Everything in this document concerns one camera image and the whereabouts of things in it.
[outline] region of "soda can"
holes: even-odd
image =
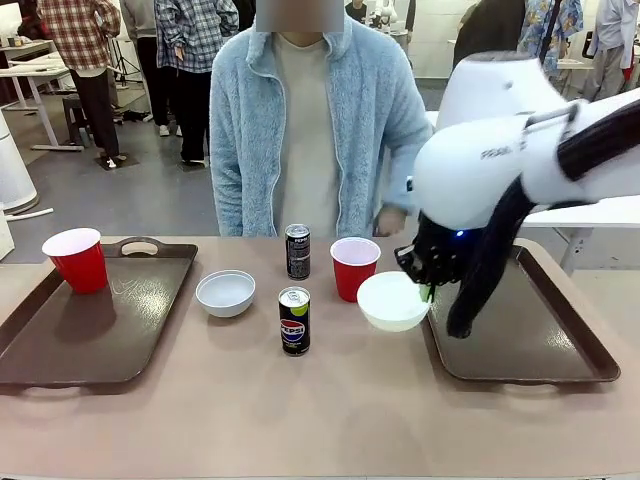
[[[294,357],[304,355],[311,345],[309,309],[311,295],[301,287],[285,288],[278,295],[282,349]]]
[[[292,280],[305,280],[311,273],[311,230],[306,225],[289,225],[285,231],[287,274]]]

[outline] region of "red plastic cup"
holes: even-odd
[[[376,273],[380,247],[366,238],[343,238],[331,246],[331,256],[340,298],[355,303],[360,285]]]
[[[58,233],[44,242],[42,252],[76,293],[95,293],[109,283],[97,230],[76,228]]]

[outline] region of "brown tabletop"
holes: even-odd
[[[117,395],[0,392],[0,471],[79,478],[640,471],[640,357],[531,242],[620,364],[617,382],[557,389],[456,381],[420,328],[377,331],[338,298],[329,244],[317,241],[312,276],[301,283],[312,295],[312,346],[289,358],[278,324],[277,294],[293,284],[282,240],[161,240],[197,243],[200,252],[147,372]],[[381,246],[379,271],[394,269],[395,243]],[[256,279],[253,306],[235,320],[208,317],[194,298],[199,279],[222,269]],[[2,312],[35,285],[38,275],[25,275],[29,281],[0,297]]]

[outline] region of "white bowl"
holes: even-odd
[[[374,326],[386,332],[404,332],[418,325],[429,311],[420,286],[404,272],[385,272],[365,280],[358,290],[358,305]]]
[[[249,308],[255,291],[256,282],[248,273],[223,270],[200,281],[196,298],[210,315],[230,318]]]

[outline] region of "stool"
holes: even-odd
[[[80,135],[80,129],[84,128],[89,133],[87,120],[82,111],[82,103],[77,94],[67,95],[62,99],[62,107],[64,109],[64,118],[67,121],[67,129],[69,130],[69,140],[75,145],[85,145],[83,136]]]

